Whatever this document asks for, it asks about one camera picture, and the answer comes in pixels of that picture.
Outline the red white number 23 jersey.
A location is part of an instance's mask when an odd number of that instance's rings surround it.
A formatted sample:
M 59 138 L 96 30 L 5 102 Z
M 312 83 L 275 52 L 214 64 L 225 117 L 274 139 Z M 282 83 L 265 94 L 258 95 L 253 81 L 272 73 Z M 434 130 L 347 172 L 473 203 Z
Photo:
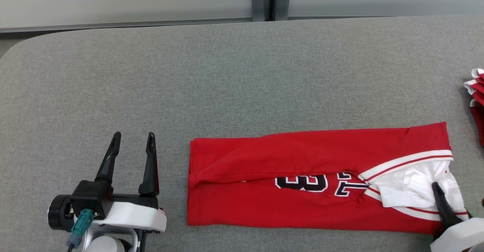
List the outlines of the red white number 23 jersey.
M 187 224 L 432 234 L 434 182 L 469 218 L 453 160 L 445 122 L 195 138 Z

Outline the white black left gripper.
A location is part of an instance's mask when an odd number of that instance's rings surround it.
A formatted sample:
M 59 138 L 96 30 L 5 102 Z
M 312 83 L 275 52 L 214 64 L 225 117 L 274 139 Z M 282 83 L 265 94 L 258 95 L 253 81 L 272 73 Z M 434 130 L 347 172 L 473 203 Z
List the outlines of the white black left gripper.
M 95 181 L 112 183 L 115 159 L 119 154 L 121 132 L 116 132 L 96 174 Z M 159 195 L 158 162 L 154 133 L 149 133 L 146 145 L 146 165 L 143 181 L 139 185 L 138 195 L 114 195 L 114 203 L 105 219 L 94 219 L 88 228 L 93 231 L 130 231 L 141 230 L 150 233 L 166 231 L 167 217 L 159 209 L 156 196 Z M 70 202 L 71 195 L 58 195 L 47 211 L 48 225 L 53 230 L 70 232 L 78 216 Z

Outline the grey partition base rail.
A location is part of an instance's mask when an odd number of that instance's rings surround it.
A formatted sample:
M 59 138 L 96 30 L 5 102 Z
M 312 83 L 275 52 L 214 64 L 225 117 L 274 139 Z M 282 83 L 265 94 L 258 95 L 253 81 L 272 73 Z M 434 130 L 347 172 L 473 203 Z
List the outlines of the grey partition base rail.
M 198 25 L 198 24 L 219 24 L 219 23 L 244 23 L 251 22 L 251 17 L 228 18 L 228 19 L 198 19 L 179 21 L 146 21 L 146 22 L 121 22 L 121 23 L 95 23 L 82 25 L 49 25 L 24 28 L 0 28 L 0 34 L 21 33 L 21 32 L 45 32 L 45 31 L 70 31 L 101 28 L 143 28 L 165 25 Z
M 288 21 L 307 21 L 307 20 L 334 20 L 334 19 L 358 19 L 358 18 L 384 18 L 384 17 L 427 17 L 427 16 L 449 16 L 449 15 L 484 15 L 484 13 L 446 13 L 430 15 L 371 15 L 371 16 L 300 16 L 288 17 Z

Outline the red white striped shorts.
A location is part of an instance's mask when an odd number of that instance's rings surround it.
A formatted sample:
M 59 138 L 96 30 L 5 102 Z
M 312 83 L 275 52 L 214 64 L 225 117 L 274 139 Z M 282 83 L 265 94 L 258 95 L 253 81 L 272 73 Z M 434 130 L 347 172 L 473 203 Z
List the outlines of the red white striped shorts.
M 464 87 L 472 96 L 470 111 L 477 126 L 479 143 L 484 148 L 484 69 L 474 68 L 472 80 L 466 81 Z

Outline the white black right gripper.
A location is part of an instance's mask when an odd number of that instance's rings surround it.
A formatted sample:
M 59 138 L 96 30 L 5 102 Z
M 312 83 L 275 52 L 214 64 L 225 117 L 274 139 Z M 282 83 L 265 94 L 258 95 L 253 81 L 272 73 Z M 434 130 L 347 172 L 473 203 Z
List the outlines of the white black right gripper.
M 432 183 L 434 201 L 441 220 L 435 232 L 443 232 L 431 245 L 431 252 L 484 252 L 484 218 L 464 221 L 449 205 L 437 182 Z

